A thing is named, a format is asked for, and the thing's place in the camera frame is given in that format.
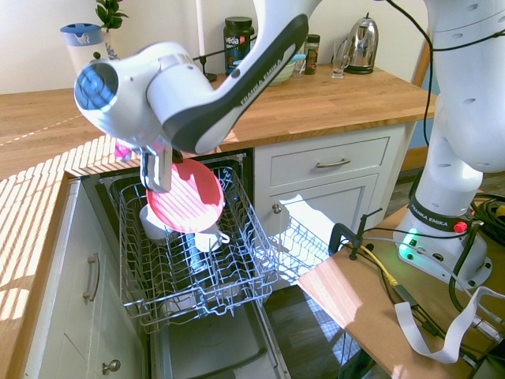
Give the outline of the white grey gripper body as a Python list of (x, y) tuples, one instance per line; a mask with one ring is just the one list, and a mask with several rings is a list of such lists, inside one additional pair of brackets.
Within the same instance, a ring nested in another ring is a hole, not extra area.
[(164, 136), (140, 148), (140, 179), (147, 190), (167, 193), (171, 188), (172, 146)]

